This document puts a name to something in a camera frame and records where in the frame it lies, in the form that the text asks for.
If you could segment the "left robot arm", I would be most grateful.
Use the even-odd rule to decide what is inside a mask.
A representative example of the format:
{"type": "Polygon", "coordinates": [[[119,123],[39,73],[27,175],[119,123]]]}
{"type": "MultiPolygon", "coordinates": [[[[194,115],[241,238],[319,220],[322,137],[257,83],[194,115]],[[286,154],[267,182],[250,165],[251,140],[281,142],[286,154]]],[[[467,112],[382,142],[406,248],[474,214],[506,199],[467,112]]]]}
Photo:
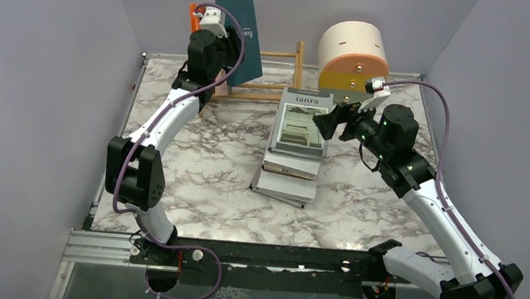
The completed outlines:
{"type": "Polygon", "coordinates": [[[113,210],[134,216],[158,263],[170,263],[177,253],[177,230],[161,204],[166,187],[162,156],[216,86],[238,69],[244,50],[244,35],[235,27],[225,27],[223,34],[204,28],[192,32],[187,60],[162,105],[135,132],[107,144],[105,189],[112,194],[113,210]]]}

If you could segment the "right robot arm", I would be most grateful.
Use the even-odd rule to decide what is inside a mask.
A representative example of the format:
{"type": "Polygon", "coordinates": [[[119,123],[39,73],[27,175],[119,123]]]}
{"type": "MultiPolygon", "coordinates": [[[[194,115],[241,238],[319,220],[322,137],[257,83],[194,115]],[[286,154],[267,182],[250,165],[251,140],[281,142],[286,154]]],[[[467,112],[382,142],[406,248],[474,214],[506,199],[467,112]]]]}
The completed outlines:
{"type": "Polygon", "coordinates": [[[504,264],[478,239],[452,203],[436,171],[414,149],[419,131],[411,109],[399,104],[374,110],[339,103],[312,119],[325,140],[344,125],[341,141],[356,139],[378,160],[375,170],[425,224],[446,255],[436,264],[389,239],[368,250],[366,272],[375,280],[400,277],[436,299],[510,299],[524,276],[515,264],[504,264]]]}

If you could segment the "orange Fashion Show book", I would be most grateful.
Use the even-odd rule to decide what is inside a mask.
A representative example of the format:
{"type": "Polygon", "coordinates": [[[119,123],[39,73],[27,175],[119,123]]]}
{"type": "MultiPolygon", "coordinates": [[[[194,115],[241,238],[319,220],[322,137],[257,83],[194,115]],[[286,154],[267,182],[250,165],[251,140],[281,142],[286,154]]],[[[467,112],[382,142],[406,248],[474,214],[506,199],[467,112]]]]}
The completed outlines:
{"type": "Polygon", "coordinates": [[[199,23],[200,18],[196,15],[196,4],[190,4],[189,7],[189,18],[190,18],[190,29],[191,32],[197,31],[200,29],[199,23]]]}

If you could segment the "teal Humor book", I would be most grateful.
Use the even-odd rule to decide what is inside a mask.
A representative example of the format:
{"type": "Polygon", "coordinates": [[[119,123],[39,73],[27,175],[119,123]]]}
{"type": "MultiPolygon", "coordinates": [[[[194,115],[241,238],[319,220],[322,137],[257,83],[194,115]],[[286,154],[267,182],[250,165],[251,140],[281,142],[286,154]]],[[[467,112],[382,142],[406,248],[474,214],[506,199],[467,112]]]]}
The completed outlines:
{"type": "Polygon", "coordinates": [[[239,86],[263,75],[260,38],[257,28],[254,0],[214,0],[229,10],[238,21],[244,36],[245,49],[242,64],[227,81],[228,86],[239,86]]]}

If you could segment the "grey book with plant cover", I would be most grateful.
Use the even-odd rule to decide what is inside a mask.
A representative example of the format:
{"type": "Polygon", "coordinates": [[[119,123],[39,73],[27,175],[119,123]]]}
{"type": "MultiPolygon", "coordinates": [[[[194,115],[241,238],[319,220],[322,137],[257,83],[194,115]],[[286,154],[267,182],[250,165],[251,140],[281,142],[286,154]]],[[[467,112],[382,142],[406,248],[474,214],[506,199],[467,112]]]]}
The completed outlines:
{"type": "Polygon", "coordinates": [[[302,159],[321,161],[327,152],[324,140],[314,116],[327,114],[334,102],[333,96],[325,92],[283,89],[275,116],[268,150],[302,159]]]}

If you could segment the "white rose Designer Fate book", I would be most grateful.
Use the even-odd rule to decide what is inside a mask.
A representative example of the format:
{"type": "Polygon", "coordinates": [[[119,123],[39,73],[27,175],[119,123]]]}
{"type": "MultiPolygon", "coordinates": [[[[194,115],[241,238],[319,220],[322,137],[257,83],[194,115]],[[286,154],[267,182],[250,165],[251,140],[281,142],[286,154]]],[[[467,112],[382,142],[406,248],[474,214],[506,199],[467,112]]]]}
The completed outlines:
{"type": "MultiPolygon", "coordinates": [[[[221,81],[225,75],[226,71],[222,68],[216,76],[216,81],[221,81]]],[[[215,86],[214,94],[218,97],[227,97],[230,94],[230,90],[231,88],[228,86],[227,81],[225,80],[215,86]]]]}

